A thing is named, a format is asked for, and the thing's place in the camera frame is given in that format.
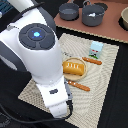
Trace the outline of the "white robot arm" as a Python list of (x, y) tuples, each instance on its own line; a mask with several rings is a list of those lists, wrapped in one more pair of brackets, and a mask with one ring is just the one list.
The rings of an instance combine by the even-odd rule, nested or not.
[(0, 33), (0, 59), (16, 71), (30, 72), (55, 119), (67, 114), (61, 48), (52, 16), (35, 0), (7, 0), (19, 12)]

